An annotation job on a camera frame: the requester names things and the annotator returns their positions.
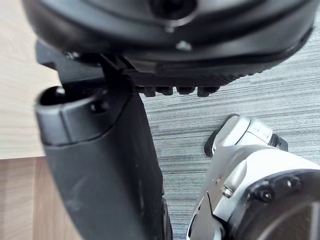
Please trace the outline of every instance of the wooden surface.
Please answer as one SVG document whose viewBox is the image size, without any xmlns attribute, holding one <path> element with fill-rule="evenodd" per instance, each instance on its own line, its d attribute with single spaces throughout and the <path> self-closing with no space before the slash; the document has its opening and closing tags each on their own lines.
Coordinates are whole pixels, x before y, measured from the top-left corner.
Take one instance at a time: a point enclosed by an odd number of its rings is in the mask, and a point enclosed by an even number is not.
<svg viewBox="0 0 320 240">
<path fill-rule="evenodd" d="M 44 157 L 36 161 L 33 209 L 33 240 L 81 239 L 63 207 Z"/>
<path fill-rule="evenodd" d="M 0 159 L 43 156 L 33 105 L 57 73 L 36 63 L 20 0 L 0 1 Z"/>
<path fill-rule="evenodd" d="M 1 240 L 33 239 L 35 166 L 35 158 L 0 161 Z"/>
</svg>

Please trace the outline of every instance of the gray carpet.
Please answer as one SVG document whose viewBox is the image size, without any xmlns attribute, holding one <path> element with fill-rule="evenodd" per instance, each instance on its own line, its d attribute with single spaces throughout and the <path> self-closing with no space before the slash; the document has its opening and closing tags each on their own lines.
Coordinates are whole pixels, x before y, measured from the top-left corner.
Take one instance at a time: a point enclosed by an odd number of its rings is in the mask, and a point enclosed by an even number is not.
<svg viewBox="0 0 320 240">
<path fill-rule="evenodd" d="M 258 117 L 289 143 L 289 151 L 320 163 L 320 14 L 306 46 L 286 62 L 244 77 L 206 98 L 142 96 L 164 177 L 175 240 L 188 223 L 211 159 L 212 131 L 232 113 Z"/>
</svg>

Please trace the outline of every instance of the screw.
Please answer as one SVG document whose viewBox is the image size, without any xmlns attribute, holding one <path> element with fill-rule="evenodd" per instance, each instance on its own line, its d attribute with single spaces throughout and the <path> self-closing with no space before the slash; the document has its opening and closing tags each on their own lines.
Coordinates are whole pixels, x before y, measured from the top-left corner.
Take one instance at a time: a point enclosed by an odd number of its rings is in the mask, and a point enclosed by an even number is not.
<svg viewBox="0 0 320 240">
<path fill-rule="evenodd" d="M 175 45 L 175 48 L 181 51 L 190 52 L 192 51 L 192 45 L 189 42 L 181 40 Z"/>
<path fill-rule="evenodd" d="M 109 104 L 105 101 L 102 102 L 94 102 L 91 104 L 91 110 L 94 113 L 103 113 L 109 108 Z"/>
<path fill-rule="evenodd" d="M 221 193 L 228 199 L 231 198 L 232 195 L 234 194 L 234 192 L 226 186 L 223 186 L 221 188 Z"/>
<path fill-rule="evenodd" d="M 78 52 L 67 52 L 66 55 L 65 55 L 68 59 L 72 59 L 72 60 L 75 60 L 75 59 L 78 59 L 80 57 L 80 53 Z"/>
<path fill-rule="evenodd" d="M 273 200 L 273 194 L 268 189 L 263 189 L 257 192 L 257 198 L 264 203 L 270 203 Z"/>
<path fill-rule="evenodd" d="M 175 32 L 175 28 L 173 26 L 166 26 L 164 30 L 169 34 L 173 34 Z"/>
<path fill-rule="evenodd" d="M 302 188 L 302 183 L 299 178 L 291 177 L 287 182 L 287 186 L 293 190 L 300 190 Z"/>
<path fill-rule="evenodd" d="M 57 96 L 64 96 L 66 95 L 66 91 L 62 86 L 56 88 L 55 93 Z"/>
</svg>

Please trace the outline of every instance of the black cover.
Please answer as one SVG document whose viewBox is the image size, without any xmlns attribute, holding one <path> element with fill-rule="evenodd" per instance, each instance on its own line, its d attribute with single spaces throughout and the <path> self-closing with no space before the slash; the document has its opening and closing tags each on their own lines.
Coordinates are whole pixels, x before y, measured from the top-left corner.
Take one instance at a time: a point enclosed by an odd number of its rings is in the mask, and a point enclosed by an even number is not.
<svg viewBox="0 0 320 240">
<path fill-rule="evenodd" d="M 319 0 L 23 0 L 36 34 L 59 51 L 122 56 L 121 71 L 136 86 L 202 87 L 199 96 L 292 56 L 310 36 L 318 4 Z"/>
<path fill-rule="evenodd" d="M 71 95 L 50 88 L 40 96 L 35 111 L 47 162 L 83 239 L 170 239 L 144 106 L 119 81 Z"/>
<path fill-rule="evenodd" d="M 280 172 L 250 185 L 228 221 L 230 240 L 318 240 L 320 170 Z"/>
</svg>

